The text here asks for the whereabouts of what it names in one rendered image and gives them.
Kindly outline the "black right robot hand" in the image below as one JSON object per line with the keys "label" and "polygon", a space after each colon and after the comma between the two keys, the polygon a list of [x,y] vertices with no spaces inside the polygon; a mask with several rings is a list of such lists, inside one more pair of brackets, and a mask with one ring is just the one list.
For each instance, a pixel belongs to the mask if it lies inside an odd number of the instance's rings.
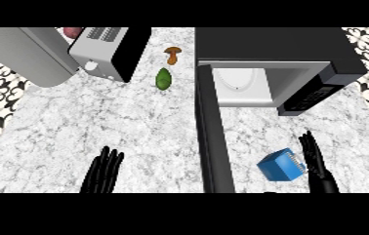
{"label": "black right robot hand", "polygon": [[298,140],[307,164],[310,192],[338,193],[338,184],[334,175],[326,168],[323,154],[312,132],[307,132]]}

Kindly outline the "green avocado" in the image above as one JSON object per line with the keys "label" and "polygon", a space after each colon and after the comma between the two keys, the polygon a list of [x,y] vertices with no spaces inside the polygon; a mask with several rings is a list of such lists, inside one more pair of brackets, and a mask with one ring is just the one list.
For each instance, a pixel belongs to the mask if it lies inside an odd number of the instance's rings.
{"label": "green avocado", "polygon": [[163,68],[155,76],[155,86],[164,91],[171,85],[171,74],[165,68]]}

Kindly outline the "dark grey microwave door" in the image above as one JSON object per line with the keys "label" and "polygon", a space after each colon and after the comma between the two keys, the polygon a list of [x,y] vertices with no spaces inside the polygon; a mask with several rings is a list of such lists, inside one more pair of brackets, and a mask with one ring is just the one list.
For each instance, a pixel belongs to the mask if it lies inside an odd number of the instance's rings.
{"label": "dark grey microwave door", "polygon": [[195,117],[207,193],[233,193],[233,177],[216,97],[213,67],[195,68]]}

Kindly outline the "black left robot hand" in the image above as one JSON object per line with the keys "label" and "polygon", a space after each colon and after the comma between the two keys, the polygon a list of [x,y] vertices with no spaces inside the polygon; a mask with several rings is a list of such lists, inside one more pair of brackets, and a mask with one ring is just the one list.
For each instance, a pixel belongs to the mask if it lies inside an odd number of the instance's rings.
{"label": "black left robot hand", "polygon": [[93,158],[83,181],[81,193],[111,193],[114,191],[124,153],[103,146]]}

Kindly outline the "black microwave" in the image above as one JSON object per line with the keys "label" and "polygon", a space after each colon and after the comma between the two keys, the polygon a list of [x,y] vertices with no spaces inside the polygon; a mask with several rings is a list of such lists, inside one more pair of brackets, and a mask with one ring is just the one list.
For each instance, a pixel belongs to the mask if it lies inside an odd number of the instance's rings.
{"label": "black microwave", "polygon": [[337,27],[198,27],[196,104],[297,116],[366,74]]}

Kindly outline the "grey rounded appliance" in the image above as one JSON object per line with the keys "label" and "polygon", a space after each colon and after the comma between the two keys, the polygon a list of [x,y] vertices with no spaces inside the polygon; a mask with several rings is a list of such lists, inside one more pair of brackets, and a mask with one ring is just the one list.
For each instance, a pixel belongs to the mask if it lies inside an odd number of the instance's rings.
{"label": "grey rounded appliance", "polygon": [[0,63],[43,88],[77,73],[70,44],[53,27],[0,27]]}

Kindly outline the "blue milk carton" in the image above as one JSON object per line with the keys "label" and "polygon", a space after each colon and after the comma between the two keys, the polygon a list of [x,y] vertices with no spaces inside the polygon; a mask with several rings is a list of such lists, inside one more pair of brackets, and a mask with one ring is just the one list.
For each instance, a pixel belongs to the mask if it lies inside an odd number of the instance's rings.
{"label": "blue milk carton", "polygon": [[269,181],[292,181],[306,174],[306,166],[289,148],[269,154],[257,166]]}

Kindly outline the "brown mushroom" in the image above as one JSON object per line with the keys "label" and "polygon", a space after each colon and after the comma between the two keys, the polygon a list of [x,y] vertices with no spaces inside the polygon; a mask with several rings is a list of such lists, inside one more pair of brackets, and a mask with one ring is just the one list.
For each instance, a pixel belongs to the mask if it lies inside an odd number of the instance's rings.
{"label": "brown mushroom", "polygon": [[177,62],[177,54],[182,52],[182,49],[179,47],[168,47],[164,52],[168,54],[167,63],[174,65]]}

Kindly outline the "dark red round object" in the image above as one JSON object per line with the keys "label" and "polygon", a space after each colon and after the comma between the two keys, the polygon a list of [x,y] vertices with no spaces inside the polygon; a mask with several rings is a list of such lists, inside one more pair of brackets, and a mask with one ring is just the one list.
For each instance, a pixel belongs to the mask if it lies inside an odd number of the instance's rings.
{"label": "dark red round object", "polygon": [[83,32],[83,29],[80,27],[65,27],[64,28],[64,34],[71,39],[75,39]]}

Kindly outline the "silver and black toaster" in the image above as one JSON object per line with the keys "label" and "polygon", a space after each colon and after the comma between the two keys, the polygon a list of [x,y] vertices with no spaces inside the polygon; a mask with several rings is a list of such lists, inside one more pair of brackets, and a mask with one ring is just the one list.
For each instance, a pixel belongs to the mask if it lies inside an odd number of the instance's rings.
{"label": "silver and black toaster", "polygon": [[89,75],[129,83],[151,36],[149,27],[86,27],[68,53]]}

